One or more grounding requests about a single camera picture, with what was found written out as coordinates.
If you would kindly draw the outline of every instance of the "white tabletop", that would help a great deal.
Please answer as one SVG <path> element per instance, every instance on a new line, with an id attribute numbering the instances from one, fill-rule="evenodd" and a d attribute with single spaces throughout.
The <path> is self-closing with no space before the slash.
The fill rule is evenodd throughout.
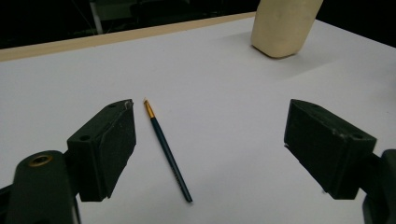
<path id="1" fill-rule="evenodd" d="M 290 99 L 396 147 L 396 49 L 315 21 L 282 60 L 250 45 L 253 19 L 0 63 L 0 188 L 22 159 L 67 150 L 104 106 L 134 100 L 137 145 L 110 199 L 82 223 L 363 223 L 283 147 Z M 143 107 L 148 97 L 189 187 L 185 202 Z"/>

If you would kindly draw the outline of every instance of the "screw hole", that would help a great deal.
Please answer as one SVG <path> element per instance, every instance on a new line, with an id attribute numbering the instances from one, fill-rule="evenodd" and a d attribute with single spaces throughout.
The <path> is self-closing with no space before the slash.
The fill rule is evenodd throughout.
<path id="1" fill-rule="evenodd" d="M 50 161 L 52 161 L 52 157 L 49 155 L 40 155 L 35 157 L 34 159 L 32 159 L 29 162 L 29 166 L 31 167 L 37 167 L 37 166 L 42 166 L 44 164 L 49 163 Z"/>
<path id="2" fill-rule="evenodd" d="M 82 136 L 79 138 L 79 140 L 81 140 L 81 141 L 90 140 L 90 136 L 89 136 L 89 135 L 82 135 Z"/>
<path id="3" fill-rule="evenodd" d="M 358 138 L 358 139 L 362 139 L 363 138 L 363 136 L 361 134 L 359 134 L 359 133 L 353 133 L 352 136 L 355 137 L 355 138 Z"/>

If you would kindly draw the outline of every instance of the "dark background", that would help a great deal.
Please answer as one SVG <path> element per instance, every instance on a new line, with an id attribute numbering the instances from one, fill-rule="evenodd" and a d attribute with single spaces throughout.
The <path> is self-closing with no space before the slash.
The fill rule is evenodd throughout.
<path id="1" fill-rule="evenodd" d="M 94 33 L 89 0 L 0 1 L 0 49 Z M 168 3 L 175 1 L 163 0 L 160 7 L 142 1 L 139 6 L 131 6 L 130 19 L 103 21 L 104 30 L 112 33 L 251 12 L 260 3 L 260 0 L 190 0 L 188 6 L 180 7 Z M 390 0 L 324 0 L 317 19 L 396 48 L 395 9 Z"/>

